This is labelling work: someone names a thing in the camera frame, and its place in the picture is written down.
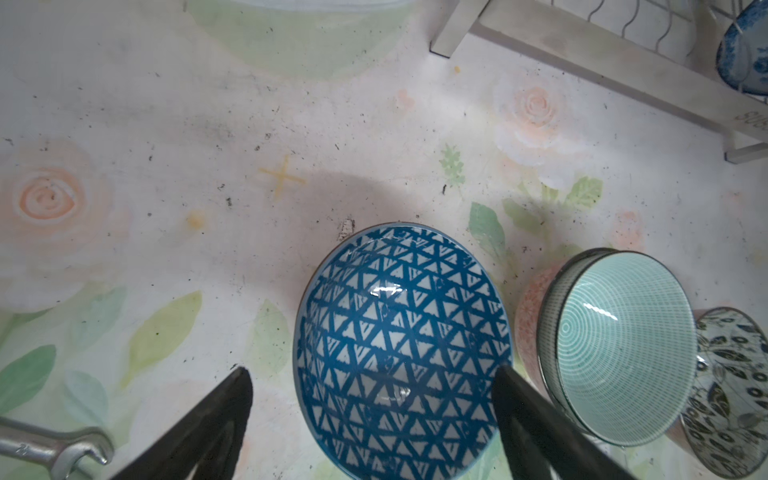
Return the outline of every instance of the dish rack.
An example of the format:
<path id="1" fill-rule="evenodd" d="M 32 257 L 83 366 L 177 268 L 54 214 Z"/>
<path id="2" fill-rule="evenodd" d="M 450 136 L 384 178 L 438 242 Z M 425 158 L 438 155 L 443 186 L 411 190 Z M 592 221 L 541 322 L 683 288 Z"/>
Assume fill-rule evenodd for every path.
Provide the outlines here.
<path id="1" fill-rule="evenodd" d="M 715 57 L 723 34 L 748 4 L 458 0 L 430 51 L 450 57 L 472 28 L 500 45 L 724 133 L 725 160 L 742 164 L 768 157 L 768 97 L 725 84 Z"/>

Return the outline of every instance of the yellow cross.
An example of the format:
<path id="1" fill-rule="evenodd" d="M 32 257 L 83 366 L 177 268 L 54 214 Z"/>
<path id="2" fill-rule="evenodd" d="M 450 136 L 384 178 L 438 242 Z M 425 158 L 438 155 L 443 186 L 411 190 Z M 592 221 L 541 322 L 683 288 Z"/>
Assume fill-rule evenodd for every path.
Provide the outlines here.
<path id="1" fill-rule="evenodd" d="M 286 170 L 288 168 L 288 157 L 289 156 L 286 155 L 285 158 L 283 159 L 283 168 L 281 168 L 279 172 L 275 172 L 275 171 L 267 170 L 266 168 L 259 167 L 259 172 L 263 174 L 274 175 L 275 177 L 277 177 L 277 186 L 275 187 L 275 200 L 280 198 L 280 192 L 283 191 L 283 182 L 285 181 L 285 179 L 293 180 L 295 182 L 299 182 L 302 185 L 306 185 L 306 180 L 304 180 L 303 178 L 294 177 L 293 175 L 289 175 L 286 173 Z"/>

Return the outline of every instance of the bowl rim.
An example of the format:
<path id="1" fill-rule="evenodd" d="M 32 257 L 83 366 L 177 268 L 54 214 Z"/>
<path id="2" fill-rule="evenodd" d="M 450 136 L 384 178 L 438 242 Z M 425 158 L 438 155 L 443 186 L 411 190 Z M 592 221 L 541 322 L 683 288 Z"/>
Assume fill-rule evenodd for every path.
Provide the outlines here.
<path id="1" fill-rule="evenodd" d="M 336 457 L 335 453 L 327 447 L 323 442 L 320 441 L 320 435 L 313 429 L 312 423 L 310 422 L 309 418 L 309 411 L 306 409 L 306 404 L 303 400 L 303 397 L 301 395 L 301 389 L 300 389 L 300 379 L 299 379 L 299 366 L 296 364 L 296 353 L 299 349 L 299 333 L 300 333 L 300 322 L 302 317 L 302 312 L 305 310 L 306 305 L 306 298 L 310 291 L 310 287 L 315 283 L 315 281 L 318 279 L 322 271 L 325 269 L 326 266 L 328 266 L 329 261 L 333 257 L 334 254 L 339 252 L 342 248 L 346 247 L 349 243 L 352 243 L 354 240 L 357 240 L 357 238 L 361 237 L 362 235 L 365 235 L 368 232 L 371 232 L 373 230 L 380 230 L 383 227 L 409 227 L 409 228 L 421 228 L 424 230 L 429 230 L 433 233 L 437 233 L 438 235 L 442 235 L 445 239 L 451 241 L 456 245 L 458 248 L 462 249 L 471 259 L 473 259 L 483 270 L 485 275 L 488 277 L 488 285 L 490 285 L 490 288 L 492 289 L 492 292 L 495 293 L 496 297 L 499 299 L 499 302 L 502 304 L 502 309 L 504 310 L 504 314 L 507 317 L 507 324 L 509 324 L 509 315 L 507 314 L 507 309 L 504 305 L 504 297 L 500 294 L 498 289 L 496 288 L 496 285 L 493 283 L 493 280 L 491 279 L 490 274 L 485 269 L 484 266 L 482 266 L 482 263 L 480 263 L 480 260 L 477 259 L 477 257 L 470 252 L 464 245 L 457 242 L 453 237 L 450 237 L 449 235 L 446 235 L 440 230 L 437 230 L 434 227 L 428 227 L 427 225 L 424 225 L 422 223 L 416 223 L 416 222 L 384 222 L 384 223 L 377 223 L 376 225 L 372 225 L 370 227 L 364 228 L 356 233 L 353 233 L 352 235 L 349 235 L 347 238 L 341 241 L 341 243 L 337 244 L 334 248 L 331 249 L 331 251 L 325 255 L 323 258 L 323 261 L 321 261 L 318 265 L 318 267 L 315 269 L 315 272 L 310 277 L 310 281 L 307 282 L 306 287 L 304 288 L 304 293 L 302 293 L 301 300 L 299 303 L 299 308 L 296 310 L 296 321 L 293 325 L 293 348 L 291 349 L 291 368 L 293 369 L 293 388 L 296 392 L 296 399 L 299 402 L 299 408 L 301 410 L 302 416 L 304 417 L 304 423 L 306 424 L 306 427 L 309 429 L 310 433 L 312 434 L 312 437 L 315 439 L 315 442 L 320 447 L 320 449 L 323 451 L 323 453 L 326 454 L 326 457 L 333 463 L 334 466 L 336 466 L 339 470 L 344 472 L 347 476 L 350 478 L 354 478 L 355 480 L 362 480 L 359 476 L 354 475 L 352 472 L 347 469 L 345 465 L 343 465 L 340 460 Z M 509 354 L 508 354 L 508 360 L 509 365 L 513 366 L 515 361 L 515 341 L 512 337 L 512 328 L 510 328 L 507 332 L 507 336 L 509 339 Z M 493 435 L 491 435 L 491 438 L 488 440 L 488 442 L 485 444 L 485 446 L 482 448 L 478 456 L 476 456 L 466 467 L 457 469 L 456 473 L 451 477 L 447 478 L 446 480 L 453 480 L 455 478 L 460 478 L 462 475 L 464 475 L 466 472 L 472 469 L 472 467 L 475 466 L 475 463 L 486 453 L 488 450 L 488 447 L 491 445 L 492 442 L 496 440 L 496 437 L 499 436 L 498 432 L 498 420 L 497 420 L 497 426 L 496 430 L 493 432 Z"/>
<path id="2" fill-rule="evenodd" d="M 731 311 L 734 311 L 734 312 L 738 312 L 738 313 L 739 313 L 740 315 L 742 315 L 742 316 L 743 316 L 745 319 L 747 319 L 747 320 L 748 320 L 748 321 L 749 321 L 749 322 L 752 324 L 752 326 L 754 326 L 754 327 L 757 329 L 757 332 L 758 332 L 758 333 L 759 333 L 759 334 L 760 334 L 760 335 L 761 335 L 761 336 L 762 336 L 762 337 L 763 337 L 763 338 L 764 338 L 766 341 L 768 341 L 768 337 L 766 337 L 766 336 L 765 336 L 765 333 L 764 333 L 764 332 L 763 332 L 763 330 L 760 328 L 760 325 L 757 325 L 757 322 L 755 322 L 755 321 L 754 321 L 754 319 L 753 319 L 751 316 L 747 315 L 745 312 L 743 312 L 743 311 L 741 311 L 741 310 L 739 310 L 739 309 L 737 309 L 737 308 L 733 308 L 732 306 L 715 306 L 715 307 L 713 307 L 713 308 L 709 308 L 709 309 L 706 309 L 706 310 L 705 310 L 705 311 L 704 311 L 704 312 L 703 312 L 701 315 L 699 315 L 699 316 L 698 316 L 698 317 L 695 319 L 695 321 L 698 323 L 698 321 L 699 321 L 699 320 L 703 319 L 705 316 L 709 315 L 711 312 L 713 312 L 713 311 L 715 311 L 715 310 L 731 310 Z M 694 380 L 696 379 L 696 377 L 697 377 L 697 376 L 698 376 L 698 370 L 696 370 L 696 371 L 695 371 L 695 373 L 694 373 Z M 688 399 L 689 399 L 689 398 L 690 398 L 690 393 L 689 393 L 689 395 L 686 397 L 686 402 L 688 401 Z M 697 449 L 695 449 L 695 448 L 694 448 L 694 444 L 690 442 L 690 436 L 688 435 L 688 430 L 690 429 L 690 426 L 686 424 L 686 422 L 685 422 L 685 417 L 683 417 L 682 415 L 679 415 L 679 417 L 678 417 L 678 418 L 680 418 L 680 424 L 683 426 L 683 433 L 685 434 L 685 439 L 686 439 L 686 441 L 688 442 L 688 445 L 690 445 L 690 450 L 691 450 L 691 451 L 694 453 L 694 455 L 695 455 L 695 456 L 696 456 L 696 458 L 699 460 L 699 462 L 701 462 L 701 464 L 702 464 L 702 465 L 704 465 L 705 467 L 707 467 L 707 464 L 706 464 L 706 463 L 704 463 L 704 460 L 703 460 L 703 459 L 701 458 L 701 456 L 699 455 L 699 451 L 698 451 Z M 752 475 L 754 472 L 757 472 L 758 470 L 760 470 L 760 467 L 761 467 L 761 466 L 763 465 L 763 463 L 766 461 L 766 458 L 768 458 L 768 449 L 766 449 L 766 452 L 765 452 L 765 454 L 763 455 L 763 458 L 762 458 L 762 459 L 760 459 L 760 461 L 759 461 L 758 463 L 756 463 L 756 464 L 755 464 L 755 466 L 754 466 L 754 468 L 753 468 L 752 470 L 750 470 L 749 472 L 745 473 L 744 475 L 740 475 L 740 476 L 727 476 L 727 477 L 725 477 L 725 476 L 722 476 L 720 473 L 715 473 L 715 472 L 712 472 L 712 470 L 710 470 L 710 468 L 709 468 L 709 467 L 707 467 L 707 470 L 709 470 L 709 471 L 710 471 L 710 472 L 712 472 L 712 473 L 715 473 L 715 475 L 717 475 L 717 476 L 720 476 L 720 477 L 722 477 L 722 478 L 728 478 L 729 480 L 739 480 L 740 478 L 746 478 L 746 477 L 748 477 L 748 476 Z"/>
<path id="3" fill-rule="evenodd" d="M 599 249 L 592 249 L 592 250 L 587 250 L 587 251 L 584 251 L 584 252 L 582 252 L 582 253 L 580 254 L 580 255 L 582 255 L 582 257 L 578 258 L 578 259 L 577 259 L 577 261 L 578 261 L 578 260 L 583 260 L 583 259 L 586 257 L 586 255 L 585 255 L 585 254 L 586 254 L 587 252 L 592 252 L 593 250 L 599 250 Z M 665 269 L 667 272 L 669 272 L 669 274 L 670 274 L 670 275 L 672 276 L 672 278 L 674 279 L 675 283 L 676 283 L 676 284 L 678 285 L 678 287 L 680 288 L 680 291 L 681 291 L 681 292 L 682 292 L 682 294 L 683 294 L 683 298 L 685 298 L 685 300 L 686 300 L 686 302 L 687 302 L 687 304 L 688 304 L 688 309 L 687 309 L 687 311 L 688 311 L 688 312 L 690 312 L 691 326 L 694 328 L 694 334 L 695 334 L 695 331 L 696 331 L 696 326 L 695 326 L 695 319 L 694 319 L 693 309 L 692 309 L 692 308 L 691 308 L 691 306 L 690 306 L 690 300 L 688 299 L 688 295 L 687 295 L 687 293 L 685 292 L 685 289 L 683 288 L 682 284 L 680 284 L 680 281 L 677 279 L 677 277 L 674 275 L 674 273 L 673 273 L 673 272 L 672 272 L 672 271 L 671 271 L 671 270 L 670 270 L 670 269 L 669 269 L 669 268 L 668 268 L 666 265 L 664 265 L 664 264 L 663 264 L 662 262 L 660 262 L 659 260 L 657 260 L 657 259 L 653 258 L 651 255 L 648 255 L 647 253 L 643 253 L 643 252 L 638 252 L 638 251 L 636 251 L 636 250 L 616 250 L 616 249 L 608 249 L 608 250 L 613 250 L 613 251 L 608 251 L 607 253 L 605 253 L 605 254 L 604 254 L 604 255 L 602 255 L 601 257 L 597 258 L 597 259 L 596 259 L 596 260 L 595 260 L 593 263 L 590 263 L 589 265 L 587 265 L 587 267 L 586 267 L 586 268 L 584 268 L 584 270 L 582 270 L 582 271 L 581 271 L 581 272 L 580 272 L 580 273 L 579 273 L 579 274 L 578 274 L 578 275 L 577 275 L 577 276 L 574 278 L 574 280 L 573 280 L 573 282 L 571 283 L 571 285 L 569 285 L 569 286 L 568 286 L 568 289 L 567 289 L 567 292 L 566 292 L 566 294 L 564 295 L 564 299 L 563 299 L 563 302 L 562 302 L 562 304 L 560 305 L 560 308 L 559 308 L 559 310 L 558 310 L 558 317 L 557 317 L 557 321 L 556 321 L 556 323 L 555 323 L 555 330 L 554 330 L 554 365 L 555 365 L 555 367 L 557 368 L 558 372 L 560 372 L 560 362 L 559 362 L 559 360 L 558 360 L 558 338 L 559 338 L 559 336 L 560 336 L 560 322 L 561 322 L 561 320 L 562 320 L 562 314 L 563 314 L 563 310 L 564 310 L 564 308 L 565 308 L 565 305 L 568 303 L 568 299 L 571 297 L 571 294 L 572 294 L 572 292 L 573 292 L 573 289 L 576 287 L 576 284 L 578 283 L 579 279 L 580 279 L 580 278 L 581 278 L 581 277 L 582 277 L 582 276 L 583 276 L 583 275 L 584 275 L 584 274 L 585 274 L 585 273 L 586 273 L 586 272 L 587 272 L 587 271 L 588 271 L 590 268 L 592 268 L 592 267 L 593 267 L 594 265 L 596 265 L 598 262 L 600 262 L 600 261 L 602 261 L 602 260 L 605 260 L 606 258 L 608 258 L 608 257 L 611 257 L 611 256 L 613 256 L 613 255 L 616 255 L 616 254 L 619 254 L 619 253 L 636 253 L 637 255 L 642 255 L 643 257 L 648 257 L 648 258 L 650 258 L 651 260 L 653 260 L 655 263 L 657 263 L 657 264 L 661 265 L 661 266 L 662 266 L 662 267 L 663 267 L 663 268 L 664 268 L 664 269 Z M 550 286 L 555 284 L 555 282 L 556 282 L 556 281 L 557 281 L 557 279 L 559 278 L 559 276 L 560 276 L 560 273 L 561 273 L 561 272 L 558 272 L 558 276 L 556 276 L 556 277 L 555 277 L 555 279 L 552 281 L 552 284 L 550 284 Z M 547 298 L 547 296 L 549 295 L 549 293 L 550 293 L 550 290 L 549 290 L 549 289 L 547 289 L 547 293 L 545 294 L 545 299 Z M 539 368 L 541 368 L 541 357 L 539 357 Z M 689 385 L 689 388 L 687 389 L 687 391 L 690 391 L 690 388 L 692 388 L 692 387 L 693 387 L 693 384 L 694 384 L 694 380 L 695 380 L 695 376 L 696 376 L 696 373 L 695 373 L 695 369 L 694 369 L 694 374 L 693 374 L 693 375 L 691 376 L 691 378 L 690 378 L 690 381 L 689 381 L 690 385 Z M 610 444 L 612 444 L 612 445 L 618 445 L 618 446 L 622 446 L 622 447 L 634 447 L 634 446 L 638 446 L 638 445 L 645 445 L 646 443 L 648 443 L 648 442 L 652 442 L 653 440 L 655 440 L 655 439 L 657 439 L 658 437 L 662 436 L 662 435 L 663 435 L 663 434 L 664 434 L 664 433 L 665 433 L 665 432 L 666 432 L 666 431 L 669 429 L 669 427 L 670 427 L 670 426 L 671 426 L 671 425 L 672 425 L 672 424 L 673 424 L 673 423 L 674 423 L 674 422 L 677 420 L 677 418 L 680 416 L 680 415 L 678 414 L 678 415 L 675 415 L 675 416 L 674 416 L 672 419 L 668 419 L 668 421 L 667 421 L 667 425 L 666 425 L 666 426 L 665 426 L 663 429 L 660 429 L 660 431 L 658 432 L 658 434 L 657 434 L 657 435 L 655 435 L 655 436 L 654 436 L 654 437 L 652 437 L 652 438 L 648 438 L 648 439 L 639 439 L 639 440 L 636 440 L 636 441 L 634 441 L 634 442 L 616 442 L 615 440 L 612 440 L 612 439 L 608 439 L 608 438 L 606 438 L 604 435 L 600 435 L 598 432 L 594 431 L 592 428 L 590 428 L 590 427 L 587 425 L 587 423 L 586 423 L 586 422 L 585 422 L 585 421 L 582 419 L 581 415 L 578 415 L 578 413 L 576 412 L 576 409 L 574 408 L 573 404 L 571 403 L 571 400 L 568 398 L 568 394 L 567 394 L 567 393 L 566 393 L 566 391 L 565 391 L 565 387 L 563 386 L 563 384 L 562 384 L 562 379 L 561 379 L 561 377 L 560 377 L 559 375 L 558 375 L 558 378 L 556 379 L 556 381 L 559 383 L 560 391 L 563 393 L 563 398 L 565 398 L 565 401 L 568 403 L 568 407 L 567 407 L 567 408 L 568 408 L 568 410 L 574 414 L 575 418 L 576 418 L 576 419 L 578 419 L 578 421 L 579 421 L 579 422 L 581 423 L 581 425 L 584 427 L 584 429 L 586 430 L 586 432 L 587 432 L 589 435 L 592 435 L 592 436 L 594 436 L 594 437 L 596 437 L 596 438 L 598 438 L 598 439 L 600 439 L 600 440 L 602 440 L 602 441 L 604 441 L 604 442 L 610 443 Z M 548 393 L 550 393 L 550 392 L 549 392 L 549 388 L 550 388 L 550 387 L 549 387 L 549 384 L 547 384 L 547 383 L 546 383 L 546 380 L 545 380 L 545 385 L 547 386 L 547 389 L 548 389 Z M 685 396 L 684 396 L 684 398 L 683 398 L 683 400 L 682 400 L 682 403 L 681 403 L 681 408 L 680 408 L 680 409 L 682 409 L 682 408 L 685 406 L 685 403 L 687 402 L 687 399 L 688 399 L 688 395 L 685 395 Z"/>
<path id="4" fill-rule="evenodd" d="M 552 287 L 577 262 L 579 262 L 581 260 L 584 260 L 586 258 L 589 258 L 589 257 L 595 257 L 598 254 L 606 255 L 606 254 L 617 252 L 617 251 L 619 251 L 619 250 L 616 250 L 616 249 L 613 249 L 613 248 L 610 248 L 610 247 L 596 247 L 596 248 L 591 248 L 589 250 L 585 250 L 585 251 L 583 251 L 581 253 L 577 253 L 576 255 L 574 255 L 570 259 L 568 259 L 568 261 L 563 264 L 563 266 L 560 268 L 560 270 L 558 270 L 557 275 L 554 276 L 552 281 L 547 286 L 547 291 L 545 292 L 544 297 L 541 299 L 541 305 L 539 305 L 539 307 L 538 307 L 538 315 L 537 315 L 537 318 L 536 318 L 536 362 L 538 364 L 538 371 L 539 371 L 539 373 L 541 373 L 541 379 L 544 381 L 544 387 L 545 387 L 545 389 L 547 391 L 547 396 L 549 396 L 549 399 L 551 400 L 553 405 L 559 407 L 562 410 L 570 411 L 572 416 L 573 416 L 573 418 L 578 420 L 578 423 L 576 424 L 576 427 L 579 428 L 582 432 L 589 433 L 590 435 L 592 435 L 592 433 L 590 432 L 589 429 L 587 429 L 586 425 L 583 425 L 581 423 L 581 419 L 576 415 L 576 412 L 573 411 L 573 409 L 571 408 L 570 405 L 566 405 L 565 406 L 565 405 L 561 404 L 560 400 L 558 400 L 558 398 L 552 392 L 552 388 L 550 387 L 549 382 L 547 382 L 547 377 L 544 374 L 544 368 L 541 366 L 541 349 L 538 348 L 538 339 L 540 338 L 539 333 L 541 332 L 541 315 L 542 315 L 542 312 L 544 310 L 544 305 L 547 303 L 547 298 L 552 293 Z M 579 276 L 577 276 L 576 279 L 574 279 L 574 285 L 575 285 L 576 280 L 578 280 L 578 278 L 580 276 L 581 276 L 581 274 Z M 572 289 L 573 289 L 573 285 L 568 287 L 568 293 L 570 293 Z M 565 301 L 558 308 L 557 326 L 559 326 L 559 324 L 560 324 L 560 316 L 563 313 L 563 308 L 564 307 L 565 307 Z M 559 367 L 558 358 L 557 358 L 557 339 L 558 339 L 558 330 L 556 329 L 555 330 L 555 335 L 554 335 L 554 340 L 555 340 L 555 345 L 554 345 L 554 352 L 555 352 L 554 365 L 559 370 L 560 367 Z M 560 387 L 560 391 L 563 392 L 563 397 L 565 397 L 564 390 L 563 390 L 562 386 Z"/>

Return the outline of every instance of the open-end wrench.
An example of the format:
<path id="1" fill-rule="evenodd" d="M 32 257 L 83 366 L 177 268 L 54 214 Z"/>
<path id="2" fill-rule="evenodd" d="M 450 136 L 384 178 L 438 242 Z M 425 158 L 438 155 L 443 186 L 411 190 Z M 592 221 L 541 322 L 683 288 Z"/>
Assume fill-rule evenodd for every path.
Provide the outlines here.
<path id="1" fill-rule="evenodd" d="M 114 447 L 98 428 L 52 432 L 0 417 L 0 455 L 42 465 L 52 480 L 66 480 L 86 455 L 108 464 Z"/>

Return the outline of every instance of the green bowl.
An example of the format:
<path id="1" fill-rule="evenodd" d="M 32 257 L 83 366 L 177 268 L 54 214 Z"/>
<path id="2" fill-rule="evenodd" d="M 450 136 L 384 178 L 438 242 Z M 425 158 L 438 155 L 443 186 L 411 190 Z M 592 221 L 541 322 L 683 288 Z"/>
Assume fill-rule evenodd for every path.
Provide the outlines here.
<path id="1" fill-rule="evenodd" d="M 682 411 L 696 371 L 694 317 L 658 261 L 614 251 L 572 262 L 553 282 L 539 322 L 547 387 L 591 434 L 642 445 Z"/>

